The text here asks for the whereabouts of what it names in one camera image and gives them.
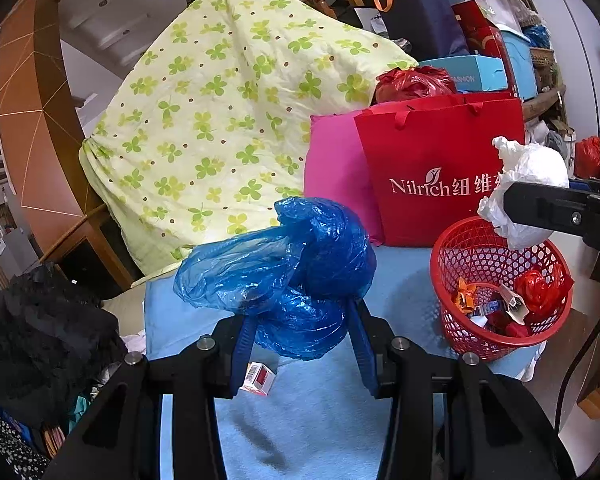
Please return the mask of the light blue box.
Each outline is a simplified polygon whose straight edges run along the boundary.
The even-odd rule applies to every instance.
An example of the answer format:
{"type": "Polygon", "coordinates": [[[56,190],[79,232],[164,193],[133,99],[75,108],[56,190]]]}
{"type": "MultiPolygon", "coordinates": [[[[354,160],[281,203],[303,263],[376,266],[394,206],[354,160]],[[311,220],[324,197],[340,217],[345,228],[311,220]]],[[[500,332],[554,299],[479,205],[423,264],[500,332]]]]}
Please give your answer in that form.
{"type": "Polygon", "coordinates": [[[500,58],[484,55],[459,55],[433,58],[422,62],[446,70],[457,90],[463,92],[502,91],[508,88],[504,63],[500,58]]]}

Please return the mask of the black clothes pile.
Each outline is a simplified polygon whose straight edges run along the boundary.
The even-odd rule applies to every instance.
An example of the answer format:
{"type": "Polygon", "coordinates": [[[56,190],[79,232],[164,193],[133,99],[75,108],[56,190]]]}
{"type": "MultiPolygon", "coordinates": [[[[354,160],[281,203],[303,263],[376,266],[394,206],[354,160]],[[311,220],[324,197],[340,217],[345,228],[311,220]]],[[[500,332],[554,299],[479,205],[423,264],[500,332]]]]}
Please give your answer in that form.
{"type": "Polygon", "coordinates": [[[117,318],[55,269],[39,266],[0,289],[0,407],[26,426],[64,424],[125,353],[117,318]]]}

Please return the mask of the small red white box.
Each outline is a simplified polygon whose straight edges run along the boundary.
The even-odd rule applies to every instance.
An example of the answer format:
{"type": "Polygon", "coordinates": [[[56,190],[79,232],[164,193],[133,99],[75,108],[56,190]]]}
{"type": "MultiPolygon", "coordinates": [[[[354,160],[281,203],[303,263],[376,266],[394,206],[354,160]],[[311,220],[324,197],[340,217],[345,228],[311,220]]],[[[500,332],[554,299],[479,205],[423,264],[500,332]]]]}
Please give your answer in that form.
{"type": "Polygon", "coordinates": [[[260,362],[249,362],[242,386],[242,390],[256,394],[257,396],[268,396],[276,374],[265,364],[260,362]]]}

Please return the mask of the red plastic mesh basket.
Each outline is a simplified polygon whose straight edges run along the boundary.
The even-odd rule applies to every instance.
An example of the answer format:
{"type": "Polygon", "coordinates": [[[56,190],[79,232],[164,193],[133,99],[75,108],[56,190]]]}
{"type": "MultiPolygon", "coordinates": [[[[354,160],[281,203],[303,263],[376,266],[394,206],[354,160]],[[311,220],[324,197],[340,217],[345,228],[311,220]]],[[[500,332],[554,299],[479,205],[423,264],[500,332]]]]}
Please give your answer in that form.
{"type": "Polygon", "coordinates": [[[439,236],[430,275],[446,340],[486,361],[552,338],[571,309],[573,279],[552,242],[511,250],[478,217],[439,236]]]}

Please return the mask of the red Nilrich shopping bag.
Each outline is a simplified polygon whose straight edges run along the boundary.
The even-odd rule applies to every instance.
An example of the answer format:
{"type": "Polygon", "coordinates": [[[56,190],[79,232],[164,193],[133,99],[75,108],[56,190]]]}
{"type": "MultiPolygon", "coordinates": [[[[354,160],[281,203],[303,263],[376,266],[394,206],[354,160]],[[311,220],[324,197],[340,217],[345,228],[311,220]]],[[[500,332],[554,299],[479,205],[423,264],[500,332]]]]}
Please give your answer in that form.
{"type": "Polygon", "coordinates": [[[524,142],[520,99],[508,92],[376,104],[355,117],[388,246],[431,247],[494,190],[497,136],[524,142]]]}

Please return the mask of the red plastic bag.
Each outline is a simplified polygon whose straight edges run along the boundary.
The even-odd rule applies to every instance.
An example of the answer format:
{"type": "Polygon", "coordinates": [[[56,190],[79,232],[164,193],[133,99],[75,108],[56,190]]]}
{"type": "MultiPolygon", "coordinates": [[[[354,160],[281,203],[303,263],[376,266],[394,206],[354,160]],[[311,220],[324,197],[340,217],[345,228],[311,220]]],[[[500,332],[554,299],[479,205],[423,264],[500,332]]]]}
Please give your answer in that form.
{"type": "Polygon", "coordinates": [[[378,76],[374,99],[376,103],[385,103],[452,96],[456,92],[455,82],[444,68],[424,65],[408,70],[393,68],[378,76]]]}

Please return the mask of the green clover patterned quilt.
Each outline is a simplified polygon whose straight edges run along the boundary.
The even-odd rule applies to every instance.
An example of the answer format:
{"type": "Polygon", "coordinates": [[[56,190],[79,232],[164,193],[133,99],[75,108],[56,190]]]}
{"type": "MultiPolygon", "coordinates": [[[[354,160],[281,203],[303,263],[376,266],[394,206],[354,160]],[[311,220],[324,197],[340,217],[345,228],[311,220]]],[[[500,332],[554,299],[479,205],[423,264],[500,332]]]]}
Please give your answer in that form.
{"type": "Polygon", "coordinates": [[[300,0],[195,0],[136,63],[83,142],[88,182],[145,274],[274,226],[298,196],[310,120],[360,110],[413,58],[300,0]]]}

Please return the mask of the pink pillow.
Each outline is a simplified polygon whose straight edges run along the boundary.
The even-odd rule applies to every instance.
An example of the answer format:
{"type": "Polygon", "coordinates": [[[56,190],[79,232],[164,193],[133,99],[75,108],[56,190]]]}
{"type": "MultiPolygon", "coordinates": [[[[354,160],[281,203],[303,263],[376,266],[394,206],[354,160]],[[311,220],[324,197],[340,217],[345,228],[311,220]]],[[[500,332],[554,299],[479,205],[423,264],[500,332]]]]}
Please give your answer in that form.
{"type": "Polygon", "coordinates": [[[370,241],[382,245],[384,230],[354,120],[359,114],[357,110],[311,117],[303,194],[348,207],[360,219],[370,241]]]}

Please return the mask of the navy blue bag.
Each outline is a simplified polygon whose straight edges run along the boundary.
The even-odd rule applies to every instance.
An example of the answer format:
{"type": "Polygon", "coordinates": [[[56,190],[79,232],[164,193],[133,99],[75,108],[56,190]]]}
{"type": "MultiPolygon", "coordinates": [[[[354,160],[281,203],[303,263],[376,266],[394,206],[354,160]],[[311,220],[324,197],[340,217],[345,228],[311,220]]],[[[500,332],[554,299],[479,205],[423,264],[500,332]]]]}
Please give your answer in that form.
{"type": "Polygon", "coordinates": [[[405,39],[417,61],[468,55],[449,0],[374,0],[390,39],[405,39]]]}

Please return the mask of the light blue blanket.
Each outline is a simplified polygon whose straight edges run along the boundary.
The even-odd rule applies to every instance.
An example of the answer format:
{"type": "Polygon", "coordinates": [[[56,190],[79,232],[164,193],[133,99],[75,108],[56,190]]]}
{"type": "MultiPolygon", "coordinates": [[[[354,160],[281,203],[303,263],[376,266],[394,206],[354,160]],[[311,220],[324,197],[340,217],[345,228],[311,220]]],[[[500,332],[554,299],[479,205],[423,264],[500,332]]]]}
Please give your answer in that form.
{"type": "MultiPolygon", "coordinates": [[[[377,270],[365,302],[395,334],[427,352],[456,358],[442,334],[432,288],[430,249],[376,247],[377,270]]],[[[180,353],[230,312],[194,308],[173,291],[173,275],[147,282],[144,299],[148,359],[180,353]]],[[[531,380],[546,344],[514,351],[490,364],[495,373],[531,380]]],[[[321,359],[297,361],[254,346],[251,359],[274,370],[267,396],[240,390],[216,400],[229,479],[376,479],[390,400],[364,387],[347,336],[321,359]]],[[[173,479],[172,396],[162,401],[160,479],[173,479]]]]}

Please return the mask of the blue plastic bag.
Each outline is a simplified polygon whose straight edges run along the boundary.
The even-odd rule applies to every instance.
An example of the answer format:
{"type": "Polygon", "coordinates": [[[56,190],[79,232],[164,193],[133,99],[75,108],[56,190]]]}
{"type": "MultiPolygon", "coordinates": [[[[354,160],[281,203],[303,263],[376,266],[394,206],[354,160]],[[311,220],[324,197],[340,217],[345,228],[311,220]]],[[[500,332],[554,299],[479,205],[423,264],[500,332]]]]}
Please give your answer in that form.
{"type": "Polygon", "coordinates": [[[195,248],[174,292],[194,308],[252,318],[266,350],[317,360],[346,336],[347,307],[370,289],[376,256],[358,215],[340,203],[291,197],[274,208],[277,226],[195,248]]]}

